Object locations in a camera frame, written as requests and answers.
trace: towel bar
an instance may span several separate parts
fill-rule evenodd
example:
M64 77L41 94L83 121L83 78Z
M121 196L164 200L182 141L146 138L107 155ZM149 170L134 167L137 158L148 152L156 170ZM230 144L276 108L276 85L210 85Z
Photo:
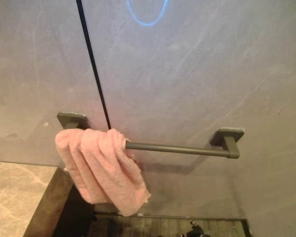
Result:
M64 129L89 128L88 119L85 115L61 112L58 113L57 118ZM129 141L126 141L126 149L239 158L240 152L236 142L243 136L243 134L244 131L242 129L222 128L217 130L210 143L212 146L222 147L223 150L210 150L194 147L158 145Z

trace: marble countertop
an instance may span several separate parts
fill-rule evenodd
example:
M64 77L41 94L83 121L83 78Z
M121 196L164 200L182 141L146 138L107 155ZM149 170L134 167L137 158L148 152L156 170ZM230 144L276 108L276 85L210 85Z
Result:
M23 236L56 169L0 162L0 236Z

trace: pink towel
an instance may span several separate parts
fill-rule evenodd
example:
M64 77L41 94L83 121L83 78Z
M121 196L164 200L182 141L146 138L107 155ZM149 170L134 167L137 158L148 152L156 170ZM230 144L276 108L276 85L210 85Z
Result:
M141 170L126 153L125 137L115 129L65 129L55 142L75 186L88 203L113 203L122 215L130 216L150 197Z

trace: floor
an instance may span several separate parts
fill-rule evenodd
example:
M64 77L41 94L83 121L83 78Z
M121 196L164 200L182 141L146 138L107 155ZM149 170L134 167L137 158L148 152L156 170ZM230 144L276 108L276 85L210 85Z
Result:
M87 237L175 237L191 230L191 219L97 214ZM211 237L246 237L241 221L193 219Z

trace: metal rod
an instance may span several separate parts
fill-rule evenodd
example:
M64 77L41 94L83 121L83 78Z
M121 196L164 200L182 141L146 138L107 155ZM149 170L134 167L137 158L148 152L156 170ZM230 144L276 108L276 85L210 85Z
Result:
M200 149L200 148L194 148L194 147L178 147L178 146L137 143L137 142L128 142L128 141L126 141L126 149L146 150L146 151L156 151L156 152L173 152L173 153L206 155L206 156L216 156L216 157L229 157L230 155L229 151L226 151L226 150L209 150L209 149Z

